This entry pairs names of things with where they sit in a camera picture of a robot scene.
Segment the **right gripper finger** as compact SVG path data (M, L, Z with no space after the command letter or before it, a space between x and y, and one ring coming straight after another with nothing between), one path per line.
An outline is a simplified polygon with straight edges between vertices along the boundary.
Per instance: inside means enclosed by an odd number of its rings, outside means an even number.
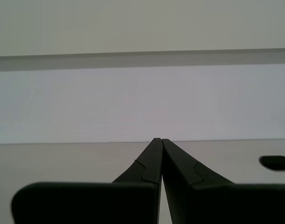
M163 139L162 175L174 224L285 224L285 184L236 184Z
M162 140L153 139L111 183L37 182L20 189L16 224L156 224L162 180Z

